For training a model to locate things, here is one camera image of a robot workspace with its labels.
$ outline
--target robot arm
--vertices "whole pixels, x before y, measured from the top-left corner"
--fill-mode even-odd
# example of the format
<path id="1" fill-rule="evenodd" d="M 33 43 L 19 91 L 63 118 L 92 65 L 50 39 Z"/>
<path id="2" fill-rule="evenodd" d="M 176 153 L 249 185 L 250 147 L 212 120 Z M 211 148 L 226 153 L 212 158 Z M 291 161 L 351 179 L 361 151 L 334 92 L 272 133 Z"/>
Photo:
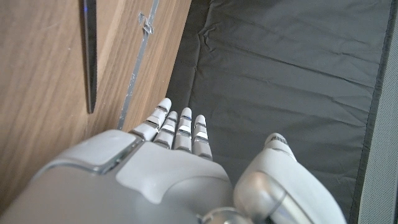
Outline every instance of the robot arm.
<path id="1" fill-rule="evenodd" d="M 206 121 L 162 100 L 131 132 L 109 130 L 44 166 L 0 223 L 345 223 L 333 197 L 267 138 L 235 190 L 212 161 Z"/>

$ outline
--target gray fabric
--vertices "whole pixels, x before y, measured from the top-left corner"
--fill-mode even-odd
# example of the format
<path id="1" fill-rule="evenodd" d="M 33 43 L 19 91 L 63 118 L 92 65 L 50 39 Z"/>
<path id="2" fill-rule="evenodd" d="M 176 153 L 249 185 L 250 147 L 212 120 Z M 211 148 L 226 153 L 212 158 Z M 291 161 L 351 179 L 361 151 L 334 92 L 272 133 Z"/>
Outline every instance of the gray fabric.
<path id="1" fill-rule="evenodd" d="M 273 132 L 346 218 L 391 0 L 193 1 L 167 96 L 236 182 Z"/>
<path id="2" fill-rule="evenodd" d="M 374 125 L 358 223 L 393 223 L 398 186 L 398 23 Z"/>

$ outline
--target wooden cabinet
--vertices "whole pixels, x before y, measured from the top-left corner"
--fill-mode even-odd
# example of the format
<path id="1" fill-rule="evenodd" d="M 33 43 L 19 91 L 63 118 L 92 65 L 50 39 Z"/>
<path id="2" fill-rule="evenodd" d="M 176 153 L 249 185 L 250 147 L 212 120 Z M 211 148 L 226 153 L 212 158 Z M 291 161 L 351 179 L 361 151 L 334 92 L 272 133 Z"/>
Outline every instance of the wooden cabinet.
<path id="1" fill-rule="evenodd" d="M 81 1 L 1 0 L 0 212 L 44 164 L 119 121 L 152 1 L 97 0 L 98 94 L 86 109 Z M 160 0 L 123 130 L 165 96 L 190 0 Z"/>

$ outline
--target metal strip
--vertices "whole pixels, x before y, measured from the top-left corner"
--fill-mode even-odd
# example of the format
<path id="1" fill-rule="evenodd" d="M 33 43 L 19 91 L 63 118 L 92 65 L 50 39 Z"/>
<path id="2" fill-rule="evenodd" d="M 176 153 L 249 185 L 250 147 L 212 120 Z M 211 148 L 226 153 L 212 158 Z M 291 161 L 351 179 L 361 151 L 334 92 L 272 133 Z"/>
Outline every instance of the metal strip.
<path id="1" fill-rule="evenodd" d="M 159 5 L 159 0 L 154 0 L 154 2 L 152 3 L 152 8 L 150 9 L 149 18 L 147 20 L 150 26 L 154 22 L 155 13 L 156 13 L 156 9 L 157 9 L 158 5 Z M 139 67 L 141 66 L 142 59 L 144 58 L 145 48 L 147 47 L 149 33 L 148 33 L 147 29 L 145 29 L 145 25 L 144 25 L 144 30 L 145 30 L 144 38 L 142 38 L 141 46 L 138 51 L 136 65 L 134 66 L 134 70 L 132 71 L 132 74 L 131 74 L 129 88 L 127 89 L 127 95 L 124 99 L 122 111 L 121 111 L 121 114 L 119 117 L 119 122 L 118 122 L 118 126 L 117 126 L 117 129 L 119 129 L 119 130 L 122 130 L 122 128 L 123 128 L 124 120 L 126 119 L 126 114 L 129 109 L 129 105 L 130 105 L 130 101 L 131 101 L 131 97 L 132 97 L 132 91 L 134 90 L 134 85 L 136 84 Z"/>

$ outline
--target black surface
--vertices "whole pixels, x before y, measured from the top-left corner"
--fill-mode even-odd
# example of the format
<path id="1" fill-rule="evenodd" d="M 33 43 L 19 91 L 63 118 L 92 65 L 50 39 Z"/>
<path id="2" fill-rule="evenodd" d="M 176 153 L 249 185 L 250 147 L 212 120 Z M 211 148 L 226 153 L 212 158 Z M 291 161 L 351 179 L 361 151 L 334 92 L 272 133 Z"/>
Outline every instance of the black surface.
<path id="1" fill-rule="evenodd" d="M 281 133 L 348 219 L 390 8 L 193 0 L 167 92 L 172 109 L 206 117 L 214 160 L 233 183 Z"/>
<path id="2" fill-rule="evenodd" d="M 94 113 L 97 96 L 97 23 L 96 0 L 83 0 L 86 49 L 86 79 L 88 112 Z"/>

